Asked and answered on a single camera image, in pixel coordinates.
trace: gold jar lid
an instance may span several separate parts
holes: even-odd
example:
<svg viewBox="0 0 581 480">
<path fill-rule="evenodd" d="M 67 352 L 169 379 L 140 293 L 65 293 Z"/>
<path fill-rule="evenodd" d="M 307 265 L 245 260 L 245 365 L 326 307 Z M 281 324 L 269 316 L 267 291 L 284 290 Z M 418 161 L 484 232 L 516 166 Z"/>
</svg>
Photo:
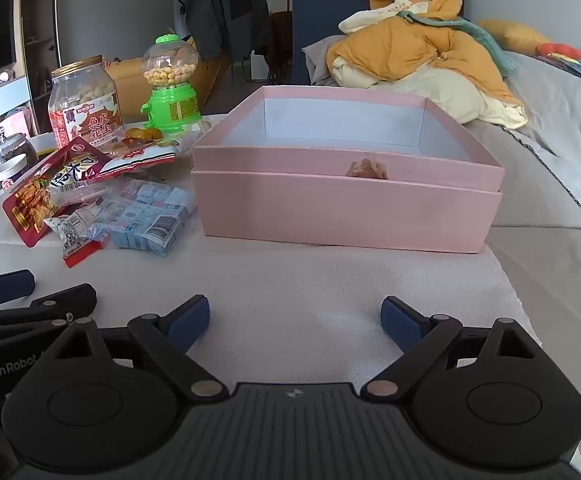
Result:
<svg viewBox="0 0 581 480">
<path fill-rule="evenodd" d="M 77 70 L 81 70 L 83 68 L 87 68 L 89 66 L 98 65 L 104 62 L 104 56 L 93 56 L 88 57 L 86 59 L 82 59 L 81 61 L 77 61 L 75 63 L 71 63 L 70 65 L 61 66 L 56 70 L 53 70 L 50 74 L 53 79 L 56 77 L 60 77 L 63 75 L 71 74 L 73 72 L 77 72 Z"/>
</svg>

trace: green base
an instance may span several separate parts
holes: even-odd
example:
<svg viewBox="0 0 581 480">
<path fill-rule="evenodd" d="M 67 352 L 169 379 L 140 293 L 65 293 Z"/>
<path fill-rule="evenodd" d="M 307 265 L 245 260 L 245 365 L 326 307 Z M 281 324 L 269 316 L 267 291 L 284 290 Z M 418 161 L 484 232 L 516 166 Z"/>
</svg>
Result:
<svg viewBox="0 0 581 480">
<path fill-rule="evenodd" d="M 167 135 L 178 134 L 190 123 L 202 120 L 197 105 L 197 92 L 185 83 L 174 88 L 154 89 L 141 112 L 148 113 L 145 128 L 159 128 Z"/>
</svg>

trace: pink cardboard box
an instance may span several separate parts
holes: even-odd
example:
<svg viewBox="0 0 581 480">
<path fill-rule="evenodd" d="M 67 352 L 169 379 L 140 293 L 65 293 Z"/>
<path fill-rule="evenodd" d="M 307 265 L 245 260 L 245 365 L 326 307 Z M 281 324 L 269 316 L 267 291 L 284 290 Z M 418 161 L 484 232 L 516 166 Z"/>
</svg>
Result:
<svg viewBox="0 0 581 480">
<path fill-rule="evenodd" d="M 370 157 L 389 180 L 345 176 Z M 431 101 L 269 86 L 193 147 L 206 235 L 477 253 L 504 170 Z"/>
</svg>

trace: green candy dispenser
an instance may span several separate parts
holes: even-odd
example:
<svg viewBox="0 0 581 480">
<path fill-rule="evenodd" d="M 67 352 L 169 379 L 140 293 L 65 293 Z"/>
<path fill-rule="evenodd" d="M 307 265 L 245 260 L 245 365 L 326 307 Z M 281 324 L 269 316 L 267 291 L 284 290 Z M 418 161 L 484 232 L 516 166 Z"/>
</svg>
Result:
<svg viewBox="0 0 581 480">
<path fill-rule="evenodd" d="M 145 128 L 159 128 L 164 137 L 174 137 L 202 120 L 197 93 L 188 83 L 199 62 L 195 49 L 176 34 L 157 38 L 141 62 L 144 77 L 153 88 L 141 107 L 148 114 Z"/>
</svg>

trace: green lid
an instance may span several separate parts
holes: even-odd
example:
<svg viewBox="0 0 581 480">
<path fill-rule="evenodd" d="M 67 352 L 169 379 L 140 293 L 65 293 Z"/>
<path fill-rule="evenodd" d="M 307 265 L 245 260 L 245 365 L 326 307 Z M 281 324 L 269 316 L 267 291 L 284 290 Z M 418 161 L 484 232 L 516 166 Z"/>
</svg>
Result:
<svg viewBox="0 0 581 480">
<path fill-rule="evenodd" d="M 177 36 L 177 34 L 159 36 L 159 38 L 155 40 L 155 43 L 168 43 L 169 41 L 179 41 L 179 36 Z"/>
</svg>

